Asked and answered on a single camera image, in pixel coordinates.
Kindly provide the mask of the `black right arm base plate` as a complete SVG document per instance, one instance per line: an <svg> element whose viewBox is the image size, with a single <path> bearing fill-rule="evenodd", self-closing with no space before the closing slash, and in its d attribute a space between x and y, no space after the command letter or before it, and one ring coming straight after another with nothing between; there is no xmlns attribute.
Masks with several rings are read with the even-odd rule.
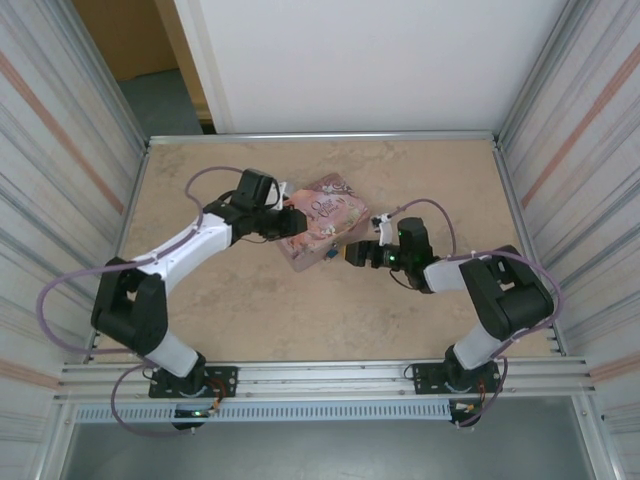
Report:
<svg viewBox="0 0 640 480"><path fill-rule="evenodd" d="M456 361L414 363L410 365L414 390L417 395L427 394L480 394L495 393L502 375L495 362L488 362L473 370L466 370Z"/></svg>

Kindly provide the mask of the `aluminium table frame bar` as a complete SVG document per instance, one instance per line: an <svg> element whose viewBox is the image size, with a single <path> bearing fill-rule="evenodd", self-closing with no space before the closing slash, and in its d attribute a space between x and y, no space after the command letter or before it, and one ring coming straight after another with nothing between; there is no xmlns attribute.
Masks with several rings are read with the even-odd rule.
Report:
<svg viewBox="0 0 640 480"><path fill-rule="evenodd" d="M529 233L524 217L524 209L521 206L516 194L512 177L505 160L503 149L501 147L501 144L497 140L493 141L492 153L506 196L508 208L515 226L517 237L521 245L520 252L534 263L542 265L534 247L532 237ZM563 334L558 330L557 325L555 323L548 325L544 330L544 333L548 337L548 341L551 343L552 354L565 356L566 350L563 343Z"/></svg>
<svg viewBox="0 0 640 480"><path fill-rule="evenodd" d="M255 133L216 135L151 136L149 146L178 144L258 144L309 142L385 142L385 141L489 141L494 134L484 130L436 130L393 132L320 132L320 133Z"/></svg>
<svg viewBox="0 0 640 480"><path fill-rule="evenodd" d="M151 152L151 145L149 142L147 142L145 144L145 152L144 155L141 158L141 163L139 165L139 169L137 171L137 175L133 184L133 189L131 192L131 196L129 199L129 203L127 205L126 211L124 213L124 217L123 217L123 224L122 224L122 228L120 231L120 234L118 236L117 242L115 244L114 247L114 254L116 256L120 255L123 252L123 249L126 245L126 241L129 235L129 230L131 227L131 223L133 220L133 216L134 216L134 212L135 212L135 208L138 202L138 198L139 198L139 194L140 194L140 190L142 187L142 183L144 180L144 176L145 176L145 172L147 169L147 165L149 162L149 157L150 157L150 152Z"/></svg>

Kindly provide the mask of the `pink printed tin box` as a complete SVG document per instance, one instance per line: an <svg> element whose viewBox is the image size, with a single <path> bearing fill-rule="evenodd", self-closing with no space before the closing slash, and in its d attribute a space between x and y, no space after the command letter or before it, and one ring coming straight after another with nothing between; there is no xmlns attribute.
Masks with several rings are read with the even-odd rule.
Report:
<svg viewBox="0 0 640 480"><path fill-rule="evenodd" d="M284 205L293 206L307 217L304 233L278 242L295 272L324 260L333 242L340 249L368 230L371 215L368 206L338 173L330 173L297 190Z"/></svg>

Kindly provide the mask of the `aluminium mounting rail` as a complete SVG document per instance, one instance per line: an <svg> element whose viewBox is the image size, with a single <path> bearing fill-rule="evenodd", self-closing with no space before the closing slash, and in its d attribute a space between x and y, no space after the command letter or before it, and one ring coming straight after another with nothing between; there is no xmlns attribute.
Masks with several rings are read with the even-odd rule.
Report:
<svg viewBox="0 0 640 480"><path fill-rule="evenodd" d="M396 399L415 394L409 360L239 362L234 401ZM73 365L63 369L56 403L105 403L131 363ZM506 397L592 395L596 388L580 357L511 357Z"/></svg>

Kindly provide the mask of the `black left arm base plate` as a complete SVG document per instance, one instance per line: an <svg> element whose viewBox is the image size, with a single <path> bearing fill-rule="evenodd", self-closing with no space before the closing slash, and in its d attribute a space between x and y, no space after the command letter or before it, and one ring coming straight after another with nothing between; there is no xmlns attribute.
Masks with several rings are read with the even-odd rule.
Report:
<svg viewBox="0 0 640 480"><path fill-rule="evenodd" d="M184 378L165 369L154 371L148 390L152 399L224 399L236 395L239 369L200 366Z"/></svg>

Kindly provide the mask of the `small black controller board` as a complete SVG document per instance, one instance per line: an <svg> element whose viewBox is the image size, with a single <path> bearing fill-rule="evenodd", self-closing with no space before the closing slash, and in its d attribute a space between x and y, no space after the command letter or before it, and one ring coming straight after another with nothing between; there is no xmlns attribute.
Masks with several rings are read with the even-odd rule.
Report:
<svg viewBox="0 0 640 480"><path fill-rule="evenodd" d="M482 406L480 399L450 400L450 423L456 428L473 426L478 421L476 416L481 412Z"/></svg>
<svg viewBox="0 0 640 480"><path fill-rule="evenodd" d="M215 409L184 409L177 408L174 412L171 425L179 432L194 434L216 412Z"/></svg>

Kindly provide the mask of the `brown cardboard box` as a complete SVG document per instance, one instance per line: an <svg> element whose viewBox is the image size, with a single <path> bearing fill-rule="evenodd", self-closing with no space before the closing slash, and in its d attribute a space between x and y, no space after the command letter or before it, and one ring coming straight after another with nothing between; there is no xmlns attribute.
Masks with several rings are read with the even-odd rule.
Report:
<svg viewBox="0 0 640 480"><path fill-rule="evenodd" d="M71 0L114 78L178 68L154 0Z"/></svg>

